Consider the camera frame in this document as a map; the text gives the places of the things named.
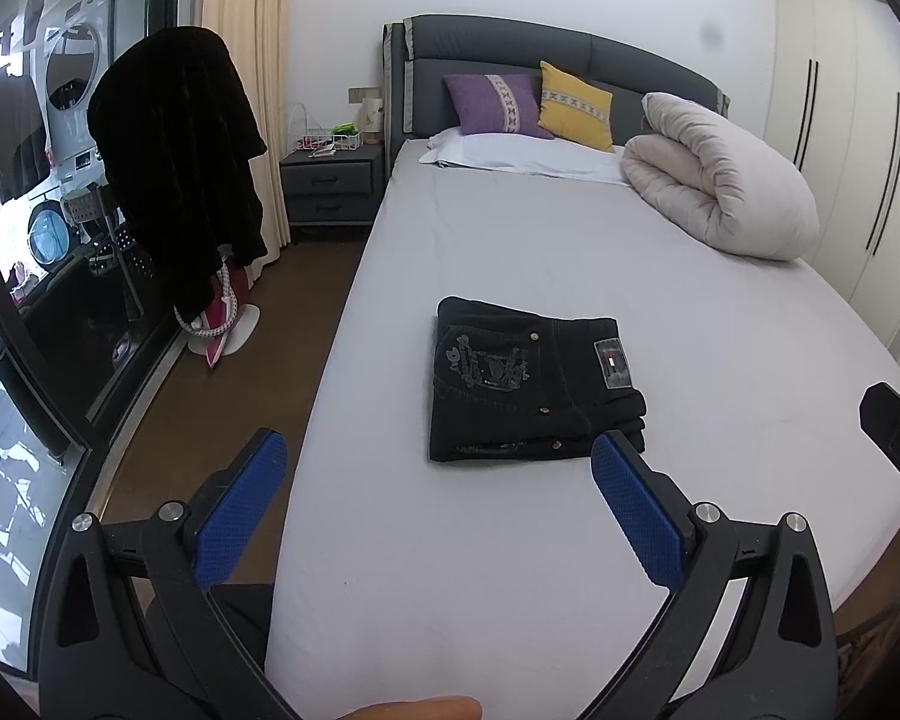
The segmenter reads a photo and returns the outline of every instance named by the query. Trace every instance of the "glass sliding door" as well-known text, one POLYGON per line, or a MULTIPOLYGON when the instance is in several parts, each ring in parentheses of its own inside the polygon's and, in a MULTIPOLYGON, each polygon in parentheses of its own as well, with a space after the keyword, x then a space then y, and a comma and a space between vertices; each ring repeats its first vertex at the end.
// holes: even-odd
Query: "glass sliding door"
POLYGON ((0 661, 24 672, 58 517, 82 507, 175 333, 87 127, 107 68, 170 25, 154 13, 172 11, 0 0, 0 661))

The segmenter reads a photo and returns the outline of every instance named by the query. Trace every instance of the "silver screw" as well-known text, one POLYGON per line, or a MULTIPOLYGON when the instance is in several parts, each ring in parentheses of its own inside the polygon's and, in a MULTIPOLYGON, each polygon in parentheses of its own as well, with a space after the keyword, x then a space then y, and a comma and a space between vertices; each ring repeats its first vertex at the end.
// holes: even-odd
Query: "silver screw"
POLYGON ((697 507, 697 517, 704 522, 716 522, 720 519, 720 509, 712 503, 701 503, 697 507))
POLYGON ((164 522, 176 522, 180 517, 183 517, 183 504, 178 503, 178 501, 169 501, 160 507, 157 515, 164 522))
POLYGON ((807 529, 807 521, 801 514, 797 514, 796 512, 787 514, 786 523, 790 530, 796 531, 797 533, 803 533, 803 531, 807 529))
POLYGON ((70 527, 73 528, 74 531, 77 531, 77 533, 89 531, 91 525, 93 525, 93 514, 87 514, 87 512, 78 514, 74 517, 74 521, 70 523, 70 527))

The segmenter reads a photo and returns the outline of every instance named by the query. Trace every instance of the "white wire basket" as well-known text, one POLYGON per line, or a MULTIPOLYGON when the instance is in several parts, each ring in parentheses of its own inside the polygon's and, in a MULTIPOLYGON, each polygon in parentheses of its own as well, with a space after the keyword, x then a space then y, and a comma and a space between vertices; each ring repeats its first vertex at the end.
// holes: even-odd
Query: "white wire basket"
POLYGON ((352 151, 364 144, 364 134, 335 135, 332 129, 320 127, 314 122, 306 107, 300 103, 293 105, 287 124, 290 153, 294 151, 313 151, 315 148, 333 143, 334 148, 352 151))

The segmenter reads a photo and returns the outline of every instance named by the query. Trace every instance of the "curtain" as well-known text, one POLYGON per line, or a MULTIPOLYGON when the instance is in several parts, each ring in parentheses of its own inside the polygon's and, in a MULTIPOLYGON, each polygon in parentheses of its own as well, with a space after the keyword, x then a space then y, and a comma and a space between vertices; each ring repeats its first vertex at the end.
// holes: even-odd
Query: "curtain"
POLYGON ((290 225, 280 186, 280 160, 288 149, 286 72, 289 0, 203 0, 202 25, 226 42, 266 141, 266 154, 250 160, 257 196, 264 207, 266 257, 261 268, 280 256, 290 242, 290 225))

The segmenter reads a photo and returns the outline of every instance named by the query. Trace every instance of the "wall socket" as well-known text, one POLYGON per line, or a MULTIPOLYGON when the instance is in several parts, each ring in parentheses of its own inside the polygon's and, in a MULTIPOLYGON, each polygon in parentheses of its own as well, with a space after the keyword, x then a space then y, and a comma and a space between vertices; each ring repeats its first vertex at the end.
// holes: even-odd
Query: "wall socket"
POLYGON ((383 93, 380 90, 379 86, 351 86, 347 90, 347 99, 355 104, 359 105, 364 101, 364 98, 381 98, 383 93))

